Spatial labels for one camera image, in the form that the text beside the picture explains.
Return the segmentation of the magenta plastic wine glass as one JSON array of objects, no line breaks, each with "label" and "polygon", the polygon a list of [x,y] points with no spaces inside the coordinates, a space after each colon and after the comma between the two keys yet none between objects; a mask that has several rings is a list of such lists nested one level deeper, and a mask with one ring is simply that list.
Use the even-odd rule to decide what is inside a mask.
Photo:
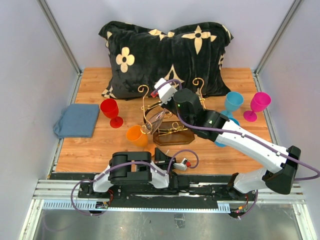
[{"label": "magenta plastic wine glass", "polygon": [[251,102],[250,109],[243,113],[243,117],[248,122],[255,122],[257,113],[264,111],[272,102],[272,98],[266,92],[257,92]]}]

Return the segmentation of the blue cloth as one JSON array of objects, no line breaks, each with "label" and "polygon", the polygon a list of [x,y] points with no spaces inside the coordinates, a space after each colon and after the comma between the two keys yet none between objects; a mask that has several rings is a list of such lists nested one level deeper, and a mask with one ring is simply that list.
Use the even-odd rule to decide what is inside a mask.
[{"label": "blue cloth", "polygon": [[91,138],[94,134],[99,117],[98,104],[69,105],[53,127],[53,132],[59,139]]}]

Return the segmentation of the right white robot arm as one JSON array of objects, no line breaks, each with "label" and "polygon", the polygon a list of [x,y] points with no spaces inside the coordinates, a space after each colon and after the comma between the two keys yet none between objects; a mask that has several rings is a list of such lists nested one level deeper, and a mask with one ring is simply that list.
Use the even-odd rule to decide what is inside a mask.
[{"label": "right white robot arm", "polygon": [[258,170],[231,176],[226,188],[230,199],[265,188],[282,195],[291,192],[301,155],[298,147],[285,148],[248,132],[220,112],[203,108],[199,96],[187,88],[177,90],[166,84],[158,95],[162,108],[198,137],[232,147],[262,164]]}]

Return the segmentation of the orange plastic wine glass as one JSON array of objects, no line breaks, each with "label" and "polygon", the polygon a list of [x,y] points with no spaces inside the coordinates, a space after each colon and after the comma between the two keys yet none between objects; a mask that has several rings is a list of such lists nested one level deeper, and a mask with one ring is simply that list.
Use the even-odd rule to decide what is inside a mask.
[{"label": "orange plastic wine glass", "polygon": [[136,147],[143,148],[145,152],[149,152],[152,156],[155,155],[157,146],[149,141],[147,134],[142,133],[142,127],[140,125],[130,127],[126,132],[125,137]]}]

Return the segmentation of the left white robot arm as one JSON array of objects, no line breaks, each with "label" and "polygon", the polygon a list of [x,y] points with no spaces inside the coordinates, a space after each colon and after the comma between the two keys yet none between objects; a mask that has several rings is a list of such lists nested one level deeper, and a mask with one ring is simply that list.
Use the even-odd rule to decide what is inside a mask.
[{"label": "left white robot arm", "polygon": [[112,187],[128,187],[133,192],[169,195],[179,191],[174,170],[191,167],[187,158],[178,162],[159,148],[154,155],[148,151],[116,152],[106,169],[95,175],[89,191],[96,198],[103,197]]}]

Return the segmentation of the clear glass wine glass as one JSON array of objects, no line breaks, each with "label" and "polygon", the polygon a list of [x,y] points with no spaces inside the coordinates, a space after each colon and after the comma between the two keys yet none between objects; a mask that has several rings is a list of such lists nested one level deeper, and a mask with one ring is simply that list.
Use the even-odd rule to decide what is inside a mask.
[{"label": "clear glass wine glass", "polygon": [[160,125],[162,124],[162,122],[165,118],[165,115],[166,115],[166,111],[162,110],[162,111],[154,114],[148,120],[146,120],[146,123],[144,125],[147,129],[148,134],[153,134],[160,127]]}]

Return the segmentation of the red plastic wine glass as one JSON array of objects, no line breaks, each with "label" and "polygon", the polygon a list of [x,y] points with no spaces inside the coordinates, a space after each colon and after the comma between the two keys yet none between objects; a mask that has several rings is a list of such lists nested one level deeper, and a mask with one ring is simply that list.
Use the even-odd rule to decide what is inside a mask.
[{"label": "red plastic wine glass", "polygon": [[109,124],[112,128],[117,129],[123,125],[124,120],[119,116],[119,107],[114,99],[105,99],[100,104],[100,110],[110,119]]}]

